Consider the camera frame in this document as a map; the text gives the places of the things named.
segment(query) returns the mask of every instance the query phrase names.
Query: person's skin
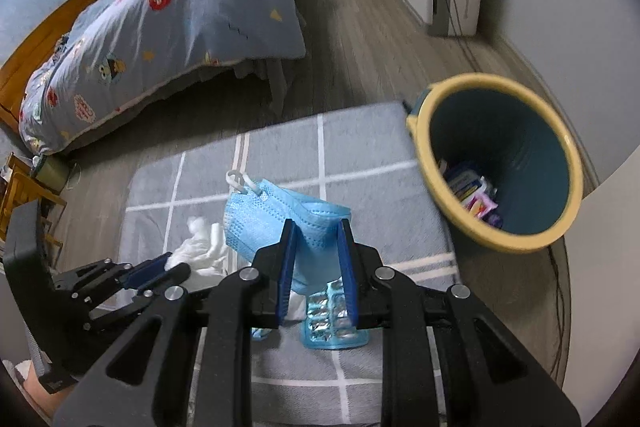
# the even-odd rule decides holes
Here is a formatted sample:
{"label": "person's skin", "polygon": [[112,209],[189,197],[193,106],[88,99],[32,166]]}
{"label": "person's skin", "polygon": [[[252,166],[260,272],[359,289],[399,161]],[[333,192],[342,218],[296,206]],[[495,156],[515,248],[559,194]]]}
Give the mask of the person's skin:
{"label": "person's skin", "polygon": [[29,393],[29,396],[31,396],[33,401],[38,404],[49,418],[53,418],[56,409],[60,407],[60,404],[62,404],[74,387],[75,386],[72,385],[55,394],[47,393],[38,381],[33,363],[29,366],[29,374],[27,375],[27,380],[24,381],[24,390]]}

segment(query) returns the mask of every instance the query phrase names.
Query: yellow trash can rim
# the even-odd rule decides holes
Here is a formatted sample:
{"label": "yellow trash can rim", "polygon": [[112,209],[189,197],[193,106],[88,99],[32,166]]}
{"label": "yellow trash can rim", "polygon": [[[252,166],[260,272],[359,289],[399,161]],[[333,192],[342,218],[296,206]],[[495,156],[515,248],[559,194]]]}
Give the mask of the yellow trash can rim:
{"label": "yellow trash can rim", "polygon": [[[444,214],[473,240],[498,251],[529,253],[545,248],[561,237],[574,222],[582,201],[582,163],[574,138],[550,105],[532,90],[496,74],[459,74],[430,87],[431,91],[422,103],[418,116],[414,118],[411,126],[415,125],[412,134],[414,134],[418,161],[424,178],[431,196]],[[440,174],[431,149],[431,118],[445,98],[467,89],[492,89],[516,97],[540,115],[558,136],[568,166],[569,194],[561,216],[544,232],[518,235],[494,229],[481,219],[476,219],[462,207]]]}

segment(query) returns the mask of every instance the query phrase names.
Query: blue cartoon bedspread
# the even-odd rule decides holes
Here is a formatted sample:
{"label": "blue cartoon bedspread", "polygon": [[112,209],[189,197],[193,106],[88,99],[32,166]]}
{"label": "blue cartoon bedspread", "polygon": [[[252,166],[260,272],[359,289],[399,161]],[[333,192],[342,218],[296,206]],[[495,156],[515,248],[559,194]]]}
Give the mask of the blue cartoon bedspread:
{"label": "blue cartoon bedspread", "polygon": [[59,152],[195,68],[304,54],[294,0],[99,0],[30,78],[20,135]]}

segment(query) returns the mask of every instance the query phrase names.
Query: silver screw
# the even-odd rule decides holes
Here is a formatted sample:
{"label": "silver screw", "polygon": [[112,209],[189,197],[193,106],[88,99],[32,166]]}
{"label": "silver screw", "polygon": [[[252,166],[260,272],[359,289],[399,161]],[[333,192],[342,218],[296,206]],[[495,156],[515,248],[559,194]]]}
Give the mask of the silver screw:
{"label": "silver screw", "polygon": [[169,286],[166,290],[164,290],[164,297],[169,301],[175,301],[182,297],[184,293],[184,289],[182,286]]}
{"label": "silver screw", "polygon": [[471,295],[471,290],[463,284],[454,284],[451,287],[451,294],[456,299],[466,299],[469,295]]}
{"label": "silver screw", "polygon": [[254,279],[258,279],[258,275],[260,275],[260,272],[258,272],[257,268],[254,268],[253,266],[247,266],[246,268],[242,268],[240,270],[240,279],[242,279],[243,281],[252,281]]}
{"label": "silver screw", "polygon": [[376,268],[376,277],[382,281],[391,280],[395,275],[395,270],[393,268],[389,268],[388,266],[381,266],[380,268]]}

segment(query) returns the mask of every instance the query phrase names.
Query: brown wooden furniture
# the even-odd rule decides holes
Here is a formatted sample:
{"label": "brown wooden furniture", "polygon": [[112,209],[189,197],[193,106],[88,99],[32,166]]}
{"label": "brown wooden furniture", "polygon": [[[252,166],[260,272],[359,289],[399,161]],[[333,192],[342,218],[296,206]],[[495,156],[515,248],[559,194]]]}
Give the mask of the brown wooden furniture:
{"label": "brown wooden furniture", "polygon": [[0,69],[0,119],[18,133],[20,104],[33,71],[53,54],[56,42],[80,12],[97,0],[68,0],[44,19]]}
{"label": "brown wooden furniture", "polygon": [[[29,177],[29,167],[26,163],[19,160],[12,153],[7,160],[7,165],[13,169],[11,179],[7,185],[7,188],[2,196],[2,203],[0,204],[0,239],[6,241],[6,232],[9,228],[9,220],[11,214],[16,206],[29,203],[33,200],[48,200],[54,204],[60,204],[62,210],[66,207],[66,201],[56,196],[50,190],[42,187],[37,181]],[[45,225],[50,228],[51,222],[44,219]],[[45,234],[45,240],[58,247],[58,253],[62,249],[62,241],[57,240],[49,233]]]}

